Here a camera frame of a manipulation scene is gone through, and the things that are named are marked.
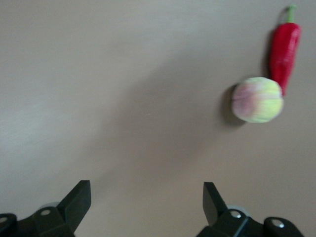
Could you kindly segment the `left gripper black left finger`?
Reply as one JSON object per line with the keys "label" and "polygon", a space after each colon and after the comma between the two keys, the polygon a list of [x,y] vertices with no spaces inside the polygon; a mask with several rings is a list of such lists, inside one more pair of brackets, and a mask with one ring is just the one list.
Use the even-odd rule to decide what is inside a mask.
{"label": "left gripper black left finger", "polygon": [[73,237],[91,207],[90,181],[81,180],[57,204],[18,222],[22,237]]}

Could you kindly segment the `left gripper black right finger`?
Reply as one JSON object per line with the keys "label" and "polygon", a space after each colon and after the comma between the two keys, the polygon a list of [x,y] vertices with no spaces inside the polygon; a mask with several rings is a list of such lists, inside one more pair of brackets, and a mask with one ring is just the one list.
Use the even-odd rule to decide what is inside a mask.
{"label": "left gripper black right finger", "polygon": [[248,224],[241,211],[229,209],[212,182],[203,185],[203,210],[208,222],[199,237],[240,237]]}

